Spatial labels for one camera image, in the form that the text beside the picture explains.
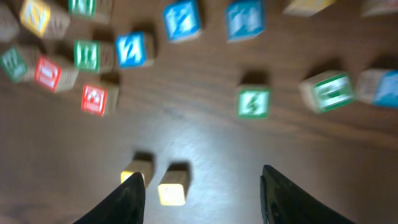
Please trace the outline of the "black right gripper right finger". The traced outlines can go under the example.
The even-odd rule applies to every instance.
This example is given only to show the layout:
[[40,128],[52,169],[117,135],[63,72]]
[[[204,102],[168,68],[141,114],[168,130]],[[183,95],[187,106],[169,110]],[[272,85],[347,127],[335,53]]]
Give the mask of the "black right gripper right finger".
[[260,176],[260,199],[264,224],[354,224],[270,165]]

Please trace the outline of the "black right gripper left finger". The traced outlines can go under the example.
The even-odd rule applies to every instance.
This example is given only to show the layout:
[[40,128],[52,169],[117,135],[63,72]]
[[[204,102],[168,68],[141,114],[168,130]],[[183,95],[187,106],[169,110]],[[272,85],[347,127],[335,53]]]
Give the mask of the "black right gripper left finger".
[[146,189],[134,173],[74,224],[143,224]]

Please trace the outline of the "yellow C block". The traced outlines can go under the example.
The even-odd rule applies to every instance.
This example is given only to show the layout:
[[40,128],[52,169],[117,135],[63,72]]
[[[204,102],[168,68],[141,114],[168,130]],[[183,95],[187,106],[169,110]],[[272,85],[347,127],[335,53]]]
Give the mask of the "yellow C block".
[[130,164],[121,172],[121,183],[125,182],[134,173],[140,173],[144,180],[145,188],[148,188],[154,175],[153,162],[142,159],[132,160]]

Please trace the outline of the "yellow o block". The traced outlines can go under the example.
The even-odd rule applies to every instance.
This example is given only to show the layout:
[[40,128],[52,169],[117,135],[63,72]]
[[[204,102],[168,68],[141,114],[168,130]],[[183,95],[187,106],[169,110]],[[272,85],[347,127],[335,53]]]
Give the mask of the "yellow o block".
[[284,14],[310,17],[334,4],[336,0],[288,0]]
[[187,170],[168,170],[158,185],[160,204],[163,206],[185,205],[189,183]]

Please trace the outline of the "blue L block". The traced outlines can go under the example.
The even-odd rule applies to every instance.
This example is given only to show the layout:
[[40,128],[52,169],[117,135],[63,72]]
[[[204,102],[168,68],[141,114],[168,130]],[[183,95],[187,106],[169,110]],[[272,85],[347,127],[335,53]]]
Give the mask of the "blue L block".
[[358,101],[397,109],[397,70],[365,70],[361,72],[355,90]]

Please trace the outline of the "green R block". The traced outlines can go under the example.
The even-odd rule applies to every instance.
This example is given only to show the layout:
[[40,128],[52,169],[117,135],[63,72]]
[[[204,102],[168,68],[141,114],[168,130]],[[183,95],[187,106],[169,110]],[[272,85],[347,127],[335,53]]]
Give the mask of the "green R block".
[[75,68],[102,74],[112,72],[115,49],[112,43],[98,40],[76,40],[73,44]]

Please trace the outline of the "green 4 block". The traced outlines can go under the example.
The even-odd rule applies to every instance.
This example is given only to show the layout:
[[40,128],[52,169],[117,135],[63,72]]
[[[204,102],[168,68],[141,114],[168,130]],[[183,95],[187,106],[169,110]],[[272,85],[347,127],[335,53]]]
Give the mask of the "green 4 block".
[[266,119],[270,113],[271,88],[260,84],[239,85],[236,92],[238,119]]

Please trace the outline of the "red 3 block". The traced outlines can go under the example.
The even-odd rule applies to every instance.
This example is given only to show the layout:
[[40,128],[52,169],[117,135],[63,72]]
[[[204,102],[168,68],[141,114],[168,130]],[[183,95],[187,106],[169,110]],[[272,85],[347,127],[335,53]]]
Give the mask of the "red 3 block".
[[86,83],[83,86],[81,110],[97,116],[105,116],[116,111],[119,87],[112,83]]

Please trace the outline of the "green J block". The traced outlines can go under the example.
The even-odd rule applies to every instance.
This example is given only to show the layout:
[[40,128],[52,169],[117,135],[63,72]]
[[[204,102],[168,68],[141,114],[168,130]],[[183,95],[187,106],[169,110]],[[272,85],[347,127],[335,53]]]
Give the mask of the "green J block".
[[327,70],[299,85],[305,105],[314,113],[331,111],[355,101],[348,72]]

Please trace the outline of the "red U block left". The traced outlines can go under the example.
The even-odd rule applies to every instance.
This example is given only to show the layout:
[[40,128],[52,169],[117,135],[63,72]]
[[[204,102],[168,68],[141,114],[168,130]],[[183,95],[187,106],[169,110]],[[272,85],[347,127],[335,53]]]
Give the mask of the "red U block left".
[[79,70],[61,55],[41,55],[37,61],[34,80],[51,92],[71,90],[77,80]]

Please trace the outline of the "blue 2 block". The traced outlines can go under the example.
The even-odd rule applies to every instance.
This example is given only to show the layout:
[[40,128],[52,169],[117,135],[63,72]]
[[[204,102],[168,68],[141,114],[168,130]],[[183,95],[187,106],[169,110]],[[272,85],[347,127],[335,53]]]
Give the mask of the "blue 2 block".
[[145,67],[154,63],[154,39],[146,32],[117,36],[115,47],[120,68]]

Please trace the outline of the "green B block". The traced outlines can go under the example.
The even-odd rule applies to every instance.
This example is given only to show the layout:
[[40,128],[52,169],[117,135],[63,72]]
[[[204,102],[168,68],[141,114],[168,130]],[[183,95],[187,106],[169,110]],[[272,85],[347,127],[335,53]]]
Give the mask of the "green B block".
[[34,80],[40,50],[30,45],[12,45],[1,54],[1,66],[14,83]]

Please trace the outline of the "blue T block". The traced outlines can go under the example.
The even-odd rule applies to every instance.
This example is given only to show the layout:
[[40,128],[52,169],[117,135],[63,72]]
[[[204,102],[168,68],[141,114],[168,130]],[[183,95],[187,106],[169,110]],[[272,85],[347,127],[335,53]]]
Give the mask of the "blue T block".
[[235,1],[226,8],[227,41],[253,39],[266,29],[265,3],[262,0]]

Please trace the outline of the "blue P block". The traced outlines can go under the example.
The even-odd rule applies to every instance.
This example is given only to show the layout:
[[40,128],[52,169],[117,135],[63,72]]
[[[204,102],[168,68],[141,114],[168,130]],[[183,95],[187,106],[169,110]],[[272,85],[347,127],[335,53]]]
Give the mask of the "blue P block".
[[196,39],[201,34],[201,21],[196,0],[177,1],[162,13],[169,42]]

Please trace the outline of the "green N block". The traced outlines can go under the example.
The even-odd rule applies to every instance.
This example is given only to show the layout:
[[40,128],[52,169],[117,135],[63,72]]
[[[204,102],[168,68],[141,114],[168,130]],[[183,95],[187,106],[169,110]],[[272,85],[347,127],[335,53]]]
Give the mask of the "green N block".
[[113,0],[69,0],[68,10],[73,16],[108,24],[111,20]]

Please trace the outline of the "yellow W block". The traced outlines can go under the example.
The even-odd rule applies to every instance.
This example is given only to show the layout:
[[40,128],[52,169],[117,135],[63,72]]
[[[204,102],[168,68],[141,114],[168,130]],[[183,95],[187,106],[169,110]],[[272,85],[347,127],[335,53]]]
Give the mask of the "yellow W block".
[[71,18],[56,3],[40,0],[24,0],[19,12],[21,24],[41,39],[63,39]]

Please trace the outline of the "green V block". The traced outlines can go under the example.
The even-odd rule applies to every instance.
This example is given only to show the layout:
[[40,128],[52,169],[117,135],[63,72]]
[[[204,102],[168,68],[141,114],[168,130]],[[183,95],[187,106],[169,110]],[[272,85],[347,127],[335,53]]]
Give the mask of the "green V block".
[[1,3],[1,42],[10,42],[19,35],[20,28],[17,19],[9,7]]

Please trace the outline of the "red I block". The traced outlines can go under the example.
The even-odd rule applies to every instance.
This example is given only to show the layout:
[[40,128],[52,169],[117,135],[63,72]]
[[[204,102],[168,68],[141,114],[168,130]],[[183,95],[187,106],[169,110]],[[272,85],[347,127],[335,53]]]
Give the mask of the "red I block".
[[397,13],[397,0],[364,0],[362,16],[377,16]]

